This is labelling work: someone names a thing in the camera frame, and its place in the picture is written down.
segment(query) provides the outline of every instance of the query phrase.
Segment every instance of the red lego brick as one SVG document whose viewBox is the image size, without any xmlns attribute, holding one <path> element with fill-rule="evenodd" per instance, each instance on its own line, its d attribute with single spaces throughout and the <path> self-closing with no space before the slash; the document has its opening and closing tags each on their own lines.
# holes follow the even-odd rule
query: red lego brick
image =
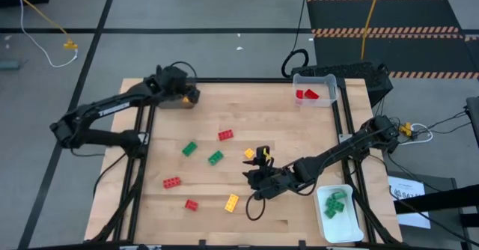
<svg viewBox="0 0 479 250">
<path fill-rule="evenodd" d="M 181 184 L 181 180 L 179 177 L 163 180 L 163 187 L 165 187 L 165 189 L 169 189 L 173 186 L 179 186 L 180 184 Z"/>
<path fill-rule="evenodd" d="M 296 90 L 296 97 L 299 98 L 299 99 L 302 99 L 303 98 L 303 91 L 302 90 Z"/>
<path fill-rule="evenodd" d="M 196 209 L 198 208 L 198 202 L 194 202 L 194 201 L 192 201 L 192 200 L 187 200 L 187 201 L 186 201 L 185 208 L 186 208 L 186 209 L 193 210 L 193 211 L 196 212 Z"/>
<path fill-rule="evenodd" d="M 316 93 L 314 93 L 314 91 L 312 91 L 311 89 L 308 89 L 305 93 L 305 96 L 308 98 L 308 99 L 312 99 L 312 100 L 317 100 L 320 98 L 320 96 Z"/>
<path fill-rule="evenodd" d="M 219 141 L 223 141 L 227 138 L 233 138 L 233 130 L 226 130 L 218 133 Z"/>
</svg>

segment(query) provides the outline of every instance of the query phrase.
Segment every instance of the paper sheet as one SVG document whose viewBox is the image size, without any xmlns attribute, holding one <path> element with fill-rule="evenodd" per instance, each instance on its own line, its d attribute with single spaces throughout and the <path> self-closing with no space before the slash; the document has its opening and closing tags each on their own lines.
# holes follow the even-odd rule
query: paper sheet
<svg viewBox="0 0 479 250">
<path fill-rule="evenodd" d="M 388 176 L 388 180 L 389 185 L 391 186 L 391 192 L 399 199 L 425 194 L 424 185 L 422 183 L 392 176 Z M 423 214 L 429 217 L 429 213 L 423 212 Z M 397 220 L 401 225 L 431 229 L 429 220 L 425 219 L 418 213 L 400 214 L 397 215 Z"/>
</svg>

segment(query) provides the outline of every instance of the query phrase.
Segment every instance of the yellow cable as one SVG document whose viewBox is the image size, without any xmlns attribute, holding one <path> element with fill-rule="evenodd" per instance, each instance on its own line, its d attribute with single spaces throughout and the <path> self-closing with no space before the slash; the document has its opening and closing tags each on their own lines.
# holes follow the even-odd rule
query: yellow cable
<svg viewBox="0 0 479 250">
<path fill-rule="evenodd" d="M 367 16 L 366 25 L 364 26 L 364 33 L 362 34 L 362 46 L 361 46 L 361 60 L 364 59 L 364 48 L 366 47 L 366 35 L 367 30 L 369 28 L 369 21 L 373 16 L 374 6 L 376 5 L 377 0 L 373 0 L 373 4 L 371 5 L 371 9 L 369 10 L 369 15 Z"/>
<path fill-rule="evenodd" d="M 53 22 L 52 20 L 50 20 L 45 14 L 43 14 L 39 9 L 37 9 L 32 3 L 28 2 L 28 0 L 23 0 L 26 4 L 28 4 L 28 6 L 32 7 L 34 10 L 36 10 L 38 12 L 38 14 L 40 14 L 45 20 L 47 20 L 48 22 L 50 22 L 52 25 L 54 25 L 56 28 L 60 29 L 65 35 L 67 35 L 67 39 L 68 40 L 71 40 L 69 34 L 65 31 L 65 29 L 63 29 L 61 26 L 59 26 L 56 22 Z"/>
</svg>

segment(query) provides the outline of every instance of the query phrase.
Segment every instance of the plastic bin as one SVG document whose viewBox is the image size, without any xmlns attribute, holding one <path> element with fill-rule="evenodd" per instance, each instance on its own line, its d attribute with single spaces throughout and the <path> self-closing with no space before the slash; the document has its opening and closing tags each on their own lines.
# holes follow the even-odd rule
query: plastic bin
<svg viewBox="0 0 479 250">
<path fill-rule="evenodd" d="M 327 210 L 326 200 L 331 194 L 345 192 L 347 196 L 342 200 L 344 210 L 342 213 L 329 219 L 324 214 Z M 359 228 L 358 219 L 353 204 L 353 188 L 348 185 L 321 186 L 314 196 L 317 221 L 320 226 L 321 235 L 330 243 L 358 242 L 364 238 L 364 233 Z"/>
<path fill-rule="evenodd" d="M 302 90 L 305 93 L 308 89 L 311 89 L 320 97 L 316 100 L 308 99 L 306 96 L 303 96 L 302 99 L 297 97 L 297 90 Z M 332 74 L 324 77 L 304 77 L 294 74 L 293 94 L 297 106 L 329 107 L 334 101 L 338 100 L 336 77 Z"/>
</svg>

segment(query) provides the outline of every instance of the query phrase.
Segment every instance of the clear plastic bin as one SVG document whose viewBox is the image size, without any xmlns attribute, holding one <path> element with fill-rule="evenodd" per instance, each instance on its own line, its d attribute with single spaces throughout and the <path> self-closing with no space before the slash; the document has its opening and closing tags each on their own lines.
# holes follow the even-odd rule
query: clear plastic bin
<svg viewBox="0 0 479 250">
<path fill-rule="evenodd" d="M 308 99 L 304 94 L 310 89 L 320 97 L 315 100 Z M 298 98 L 296 92 L 303 91 L 303 98 Z M 338 86 L 336 77 L 328 74 L 324 77 L 304 77 L 299 74 L 293 76 L 293 94 L 297 106 L 328 107 L 338 100 Z"/>
</svg>

